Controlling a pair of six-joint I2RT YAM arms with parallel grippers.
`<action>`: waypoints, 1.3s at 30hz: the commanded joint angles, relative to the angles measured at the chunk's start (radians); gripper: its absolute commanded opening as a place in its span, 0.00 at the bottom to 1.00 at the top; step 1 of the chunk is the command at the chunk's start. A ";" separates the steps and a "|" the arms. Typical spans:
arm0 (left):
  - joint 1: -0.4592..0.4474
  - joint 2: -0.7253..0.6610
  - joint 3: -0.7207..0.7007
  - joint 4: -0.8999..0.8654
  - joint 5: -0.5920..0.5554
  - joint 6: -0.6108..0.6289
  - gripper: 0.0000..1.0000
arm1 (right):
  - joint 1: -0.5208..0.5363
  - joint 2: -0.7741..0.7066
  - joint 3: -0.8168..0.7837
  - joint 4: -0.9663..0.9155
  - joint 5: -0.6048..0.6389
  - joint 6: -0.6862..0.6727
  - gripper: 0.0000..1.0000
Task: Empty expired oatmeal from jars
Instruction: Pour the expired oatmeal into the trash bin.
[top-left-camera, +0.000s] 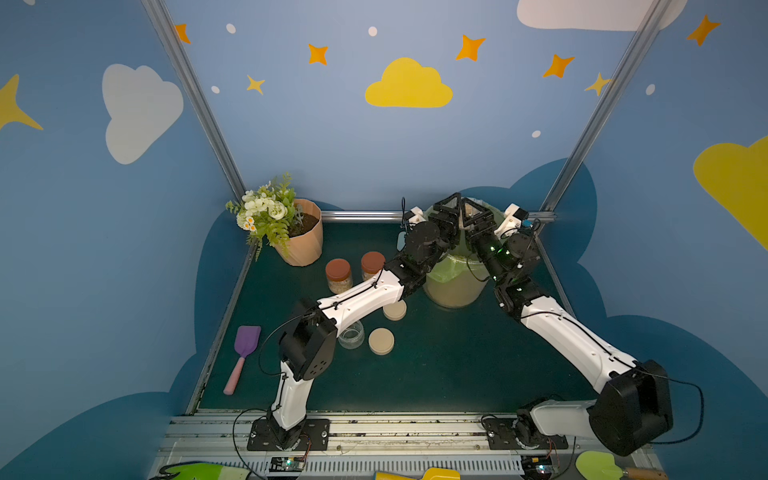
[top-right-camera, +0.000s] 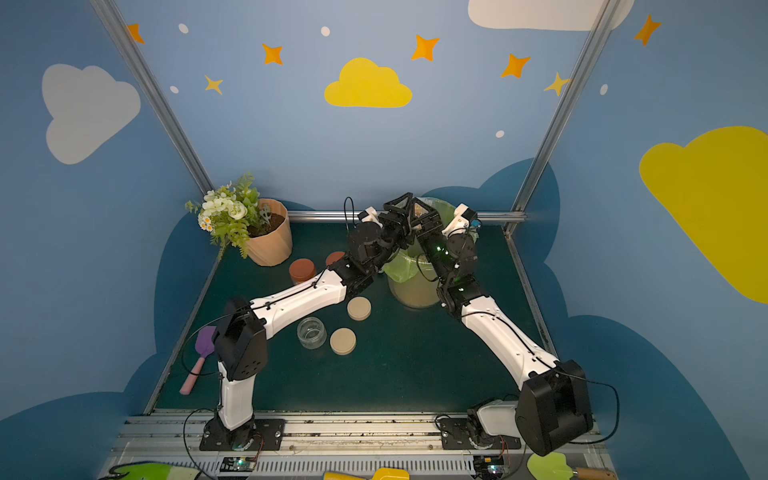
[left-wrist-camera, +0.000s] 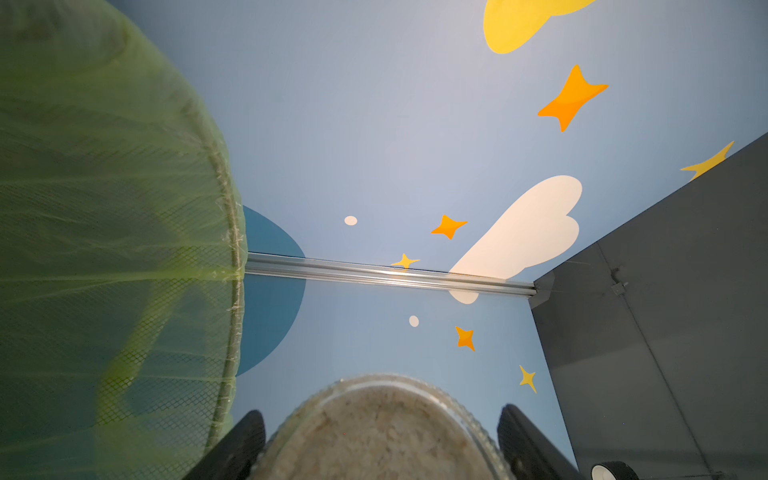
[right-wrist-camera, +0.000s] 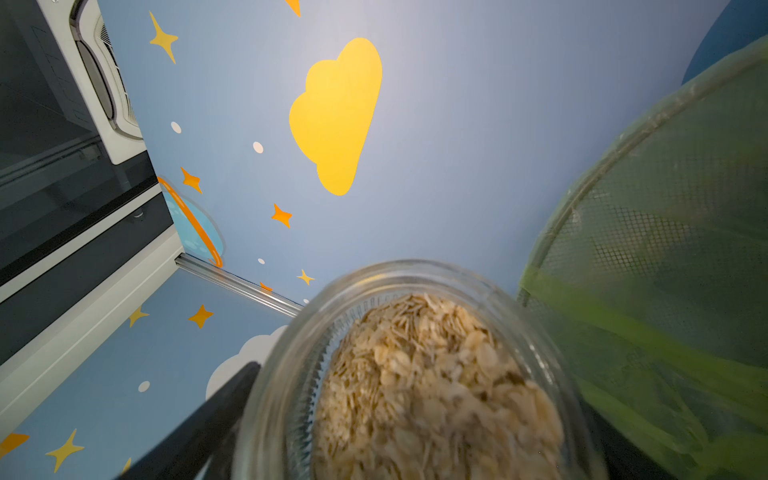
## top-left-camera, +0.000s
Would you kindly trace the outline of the beige lid oatmeal jar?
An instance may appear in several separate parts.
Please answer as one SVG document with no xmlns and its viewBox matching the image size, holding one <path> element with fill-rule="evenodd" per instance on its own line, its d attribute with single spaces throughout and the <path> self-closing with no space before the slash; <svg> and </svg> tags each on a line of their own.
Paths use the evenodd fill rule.
<svg viewBox="0 0 768 480">
<path fill-rule="evenodd" d="M 464 201 L 461 201 L 459 205 L 458 229 L 461 234 L 464 234 L 467 230 L 467 214 Z"/>
</svg>

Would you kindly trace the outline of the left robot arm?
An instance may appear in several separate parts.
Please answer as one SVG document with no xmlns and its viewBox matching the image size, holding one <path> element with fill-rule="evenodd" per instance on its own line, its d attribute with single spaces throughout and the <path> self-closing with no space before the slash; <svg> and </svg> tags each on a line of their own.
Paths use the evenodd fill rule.
<svg viewBox="0 0 768 480">
<path fill-rule="evenodd" d="M 457 246 L 461 201 L 461 194 L 454 193 L 435 203 L 428 216 L 417 210 L 404 214 L 408 223 L 404 246 L 379 273 L 342 294 L 308 303 L 304 312 L 281 328 L 278 391 L 266 414 L 277 448 L 291 449 L 300 441 L 313 381 L 333 361 L 339 334 L 417 291 L 427 274 Z"/>
</svg>

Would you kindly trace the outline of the beige jar lid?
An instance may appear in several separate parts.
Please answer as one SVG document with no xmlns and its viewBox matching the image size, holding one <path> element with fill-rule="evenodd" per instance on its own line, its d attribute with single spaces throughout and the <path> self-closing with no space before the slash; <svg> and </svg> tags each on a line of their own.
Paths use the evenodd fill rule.
<svg viewBox="0 0 768 480">
<path fill-rule="evenodd" d="M 400 300 L 395 303 L 385 305 L 383 308 L 384 316 L 391 321 L 402 320 L 407 313 L 407 304 L 405 301 Z"/>
<path fill-rule="evenodd" d="M 377 328 L 372 331 L 368 338 L 370 350 L 379 356 L 389 354 L 395 345 L 395 337 L 391 330 L 387 328 Z"/>
</svg>

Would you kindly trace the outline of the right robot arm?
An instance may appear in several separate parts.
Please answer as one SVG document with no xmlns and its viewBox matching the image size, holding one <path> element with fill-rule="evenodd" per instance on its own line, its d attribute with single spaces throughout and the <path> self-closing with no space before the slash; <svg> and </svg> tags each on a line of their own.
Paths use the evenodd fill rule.
<svg viewBox="0 0 768 480">
<path fill-rule="evenodd" d="M 493 280 L 499 307 L 548 342 L 597 394 L 594 400 L 543 400 L 519 410 L 515 431 L 521 444 L 584 437 L 627 456 L 668 432 L 673 412 L 666 371 L 601 339 L 531 278 L 538 253 L 533 230 L 523 225 L 526 212 L 511 205 L 496 223 L 488 207 L 469 198 L 462 199 L 460 211 L 467 246 Z"/>
</svg>

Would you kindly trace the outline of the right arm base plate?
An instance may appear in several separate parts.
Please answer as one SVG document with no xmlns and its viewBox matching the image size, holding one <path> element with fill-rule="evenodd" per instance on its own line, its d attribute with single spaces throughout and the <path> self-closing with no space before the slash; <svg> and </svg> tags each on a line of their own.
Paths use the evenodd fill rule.
<svg viewBox="0 0 768 480">
<path fill-rule="evenodd" d="M 543 435 L 528 417 L 484 415 L 480 425 L 486 432 L 491 450 L 554 450 L 569 446 L 564 436 Z"/>
</svg>

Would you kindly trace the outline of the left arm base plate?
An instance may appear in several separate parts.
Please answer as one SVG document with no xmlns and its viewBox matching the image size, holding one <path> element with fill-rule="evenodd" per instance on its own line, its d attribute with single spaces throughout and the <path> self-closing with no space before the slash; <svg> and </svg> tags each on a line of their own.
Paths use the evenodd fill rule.
<svg viewBox="0 0 768 480">
<path fill-rule="evenodd" d="M 251 425 L 247 451 L 326 451 L 329 441 L 328 419 L 305 419 L 289 430 L 272 419 L 260 418 Z"/>
</svg>

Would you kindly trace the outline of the clear oatmeal jar front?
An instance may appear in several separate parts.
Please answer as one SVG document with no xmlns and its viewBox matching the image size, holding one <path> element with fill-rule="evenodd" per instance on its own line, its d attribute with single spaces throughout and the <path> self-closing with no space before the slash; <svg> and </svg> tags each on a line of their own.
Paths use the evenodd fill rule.
<svg viewBox="0 0 768 480">
<path fill-rule="evenodd" d="M 359 348 L 365 339 L 364 327 L 360 321 L 341 331 L 338 336 L 339 344 L 347 350 Z"/>
</svg>

